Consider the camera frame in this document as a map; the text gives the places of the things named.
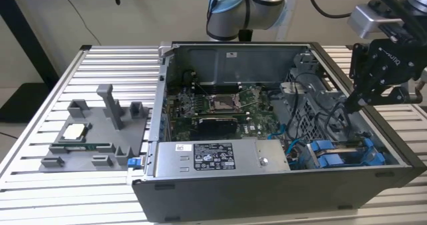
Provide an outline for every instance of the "blue latch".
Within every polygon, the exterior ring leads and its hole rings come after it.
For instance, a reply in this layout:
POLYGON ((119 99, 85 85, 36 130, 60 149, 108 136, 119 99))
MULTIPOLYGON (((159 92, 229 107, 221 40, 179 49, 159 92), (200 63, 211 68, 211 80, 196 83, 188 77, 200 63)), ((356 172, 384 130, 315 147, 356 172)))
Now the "blue latch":
POLYGON ((140 157, 136 158, 129 158, 127 160, 127 167, 128 168, 135 168, 135 169, 140 169, 143 166, 143 160, 140 157))

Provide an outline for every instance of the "power supply label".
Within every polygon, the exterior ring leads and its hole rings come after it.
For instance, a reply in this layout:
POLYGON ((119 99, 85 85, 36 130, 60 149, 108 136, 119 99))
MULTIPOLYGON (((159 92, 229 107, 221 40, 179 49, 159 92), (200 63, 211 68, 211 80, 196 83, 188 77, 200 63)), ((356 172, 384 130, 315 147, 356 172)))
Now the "power supply label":
POLYGON ((193 144, 193 169, 236 169, 233 145, 229 142, 193 144))

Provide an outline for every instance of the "aluminum extrusion table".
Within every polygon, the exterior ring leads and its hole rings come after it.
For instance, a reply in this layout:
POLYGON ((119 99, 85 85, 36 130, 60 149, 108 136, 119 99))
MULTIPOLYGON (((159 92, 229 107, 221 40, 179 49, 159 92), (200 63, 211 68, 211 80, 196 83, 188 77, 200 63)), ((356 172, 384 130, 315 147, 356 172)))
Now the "aluminum extrusion table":
MULTIPOLYGON (((348 73, 351 51, 344 46, 324 46, 324 49, 348 73)), ((77 53, 0 164, 0 225, 151 224, 145 220, 132 188, 125 184, 125 171, 40 173, 39 166, 68 117, 69 101, 85 99, 89 107, 103 106, 96 94, 99 84, 113 84, 112 94, 121 105, 141 101, 144 106, 152 106, 157 60, 155 46, 93 46, 88 51, 77 53)), ((379 106, 376 109, 427 163, 427 114, 416 105, 407 104, 379 106)), ((427 224, 427 173, 406 187, 383 191, 358 210, 187 224, 427 224)))

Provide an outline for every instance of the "motherboard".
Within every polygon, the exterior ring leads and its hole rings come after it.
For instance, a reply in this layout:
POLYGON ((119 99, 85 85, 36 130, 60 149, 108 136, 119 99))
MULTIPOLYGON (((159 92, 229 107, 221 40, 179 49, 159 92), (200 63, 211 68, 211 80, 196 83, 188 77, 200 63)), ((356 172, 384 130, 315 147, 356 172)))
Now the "motherboard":
POLYGON ((267 139, 279 124, 260 84, 184 87, 167 97, 172 141, 267 139))

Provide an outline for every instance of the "barcode sticker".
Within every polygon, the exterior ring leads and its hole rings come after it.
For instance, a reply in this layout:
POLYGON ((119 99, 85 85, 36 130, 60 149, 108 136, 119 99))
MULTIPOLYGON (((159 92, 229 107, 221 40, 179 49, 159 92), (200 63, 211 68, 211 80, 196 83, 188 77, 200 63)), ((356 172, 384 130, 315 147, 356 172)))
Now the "barcode sticker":
POLYGON ((191 152, 192 151, 192 144, 176 144, 175 151, 176 152, 191 152))
POLYGON ((227 58, 236 58, 237 57, 237 53, 235 51, 232 52, 227 52, 227 58))

